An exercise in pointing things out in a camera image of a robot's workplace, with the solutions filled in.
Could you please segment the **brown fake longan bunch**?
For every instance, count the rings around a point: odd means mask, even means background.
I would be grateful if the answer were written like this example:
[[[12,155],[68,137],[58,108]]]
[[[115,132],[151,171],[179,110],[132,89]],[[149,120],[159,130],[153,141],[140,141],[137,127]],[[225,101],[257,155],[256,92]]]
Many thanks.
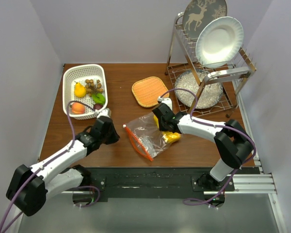
[[[98,79],[86,79],[85,80],[85,89],[88,96],[92,96],[93,94],[103,93],[102,83]]]

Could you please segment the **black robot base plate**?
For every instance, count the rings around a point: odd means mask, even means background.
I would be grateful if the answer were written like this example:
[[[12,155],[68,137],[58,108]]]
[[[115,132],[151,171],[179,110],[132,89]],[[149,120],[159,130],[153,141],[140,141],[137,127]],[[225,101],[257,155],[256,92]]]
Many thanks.
[[[216,194],[224,184],[225,191],[234,191],[228,178],[216,187],[202,186],[209,168],[189,167],[87,167],[82,186],[92,185],[100,190],[100,202],[111,198],[186,199],[203,200],[204,193]]]

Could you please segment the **dark purple fake fruit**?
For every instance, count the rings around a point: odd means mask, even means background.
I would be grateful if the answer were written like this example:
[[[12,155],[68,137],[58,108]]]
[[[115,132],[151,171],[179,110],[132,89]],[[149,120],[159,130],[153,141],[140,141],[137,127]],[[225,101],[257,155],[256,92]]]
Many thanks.
[[[93,105],[93,109],[94,110],[100,110],[102,108],[103,108],[103,105],[102,104],[96,103],[96,104]]]

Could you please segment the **orange fake peach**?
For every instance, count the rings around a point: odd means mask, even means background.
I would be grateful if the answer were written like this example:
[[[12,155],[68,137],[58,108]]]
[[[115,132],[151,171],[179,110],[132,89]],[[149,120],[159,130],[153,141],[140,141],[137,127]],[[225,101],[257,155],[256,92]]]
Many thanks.
[[[75,115],[81,115],[85,113],[85,106],[82,103],[75,102],[70,105],[71,112]]]

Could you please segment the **yellow fake pear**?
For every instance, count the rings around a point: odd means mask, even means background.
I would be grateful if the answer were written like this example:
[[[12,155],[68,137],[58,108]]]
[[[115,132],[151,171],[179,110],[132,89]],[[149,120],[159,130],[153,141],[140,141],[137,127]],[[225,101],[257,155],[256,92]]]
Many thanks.
[[[75,89],[74,89],[74,95],[77,98],[83,98],[87,94],[85,86],[83,86],[81,83],[76,82]]]

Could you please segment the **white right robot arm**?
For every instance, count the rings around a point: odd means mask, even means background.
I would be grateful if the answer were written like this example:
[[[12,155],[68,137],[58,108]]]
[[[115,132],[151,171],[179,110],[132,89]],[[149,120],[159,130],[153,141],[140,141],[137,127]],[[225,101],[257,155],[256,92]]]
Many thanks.
[[[160,131],[198,136],[217,146],[219,161],[210,172],[196,180],[197,185],[202,188],[213,191],[221,188],[226,176],[239,169],[255,148],[253,140],[236,120],[214,122],[183,112],[174,114],[162,102],[152,112],[158,118]]]

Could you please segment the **clear zip top bag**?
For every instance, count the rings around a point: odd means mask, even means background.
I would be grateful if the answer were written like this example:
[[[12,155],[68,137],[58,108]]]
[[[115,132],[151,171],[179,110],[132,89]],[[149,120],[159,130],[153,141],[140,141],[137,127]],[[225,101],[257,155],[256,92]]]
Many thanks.
[[[172,145],[157,139],[153,116],[149,113],[123,125],[133,148],[150,161]]]

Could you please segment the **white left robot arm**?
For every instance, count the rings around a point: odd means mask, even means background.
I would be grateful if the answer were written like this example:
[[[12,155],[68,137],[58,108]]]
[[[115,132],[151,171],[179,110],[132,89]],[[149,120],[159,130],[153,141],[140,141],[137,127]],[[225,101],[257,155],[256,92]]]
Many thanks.
[[[100,116],[93,126],[77,134],[64,148],[48,159],[14,171],[6,197],[26,216],[33,216],[47,200],[63,191],[86,190],[92,183],[91,173],[81,165],[72,164],[99,149],[102,144],[119,140],[113,120]]]

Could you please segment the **green fake pepper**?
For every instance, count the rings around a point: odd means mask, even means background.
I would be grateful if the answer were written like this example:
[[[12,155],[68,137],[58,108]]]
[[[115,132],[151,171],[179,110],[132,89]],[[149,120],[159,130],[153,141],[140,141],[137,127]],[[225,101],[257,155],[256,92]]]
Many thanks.
[[[96,104],[104,105],[106,102],[105,97],[101,93],[92,94],[92,100]]]

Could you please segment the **yellow fake bell pepper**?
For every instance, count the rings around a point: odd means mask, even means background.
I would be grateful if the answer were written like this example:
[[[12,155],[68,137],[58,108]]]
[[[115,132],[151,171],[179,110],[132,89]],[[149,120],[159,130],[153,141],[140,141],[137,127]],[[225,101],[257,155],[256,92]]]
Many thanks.
[[[172,133],[172,132],[162,132],[159,129],[159,122],[158,122],[158,118],[154,115],[153,116],[153,120],[155,122],[155,126],[156,126],[156,137],[158,140],[160,140],[161,142],[165,143],[165,144],[173,144],[177,141],[180,140],[181,138],[181,134],[179,133]]]

